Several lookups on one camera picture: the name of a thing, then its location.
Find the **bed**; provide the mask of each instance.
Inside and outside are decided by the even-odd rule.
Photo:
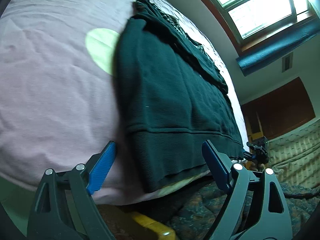
[[[144,193],[114,89],[113,53],[135,0],[11,0],[0,19],[0,176],[35,191],[47,168],[86,163],[108,141],[117,157],[97,204],[158,198],[207,175],[203,172]],[[165,0],[150,0],[176,17],[203,44],[228,85],[244,148],[248,140],[231,77],[210,41]]]

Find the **folded clothing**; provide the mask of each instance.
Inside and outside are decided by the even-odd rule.
[[[218,68],[149,0],[137,0],[115,53],[125,132],[146,192],[208,168],[210,139],[231,159],[243,145]]]

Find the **yellow object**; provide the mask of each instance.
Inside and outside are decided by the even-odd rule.
[[[106,28],[89,31],[85,37],[85,46],[92,60],[105,72],[115,74],[113,55],[120,34]]]
[[[143,226],[154,231],[158,235],[158,240],[175,240],[176,233],[172,228],[165,226],[164,224],[157,222],[145,215],[138,212],[131,212],[128,215],[132,217],[134,221]]]
[[[256,132],[256,133],[252,133],[250,136],[251,136],[251,140],[253,141],[255,139],[263,137],[263,133],[262,132]]]

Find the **clamp jaw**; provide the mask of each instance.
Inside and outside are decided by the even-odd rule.
[[[204,240],[292,239],[289,209],[272,169],[248,171],[219,153],[209,140],[202,145],[202,155],[218,188],[228,195]],[[244,230],[235,232],[247,190],[253,191],[249,215]]]
[[[204,240],[292,239],[288,206],[272,169],[248,171],[219,153],[209,140],[202,145],[202,155],[217,186],[228,195]],[[20,234],[19,240],[116,240],[91,198],[101,188],[115,157],[116,145],[110,141],[101,153],[71,171],[47,169],[30,210],[27,237]],[[65,190],[71,190],[86,235],[75,229]],[[237,232],[247,190],[253,191],[252,203],[244,230]]]
[[[31,206],[27,240],[116,240],[91,198],[101,188],[115,157],[116,144],[110,141],[101,153],[71,171],[47,169]],[[87,235],[75,229],[65,190],[71,190]]]

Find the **metal screw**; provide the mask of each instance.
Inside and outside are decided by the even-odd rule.
[[[77,166],[76,166],[76,169],[78,170],[78,171],[82,171],[83,169],[84,169],[84,164],[78,164]]]
[[[273,169],[266,168],[266,173],[269,174],[269,175],[272,175],[273,174]]]
[[[243,168],[243,166],[240,163],[233,164],[233,167],[238,171],[242,170],[242,168]]]
[[[53,169],[47,169],[46,171],[45,171],[45,174],[46,175],[51,175],[53,173]]]

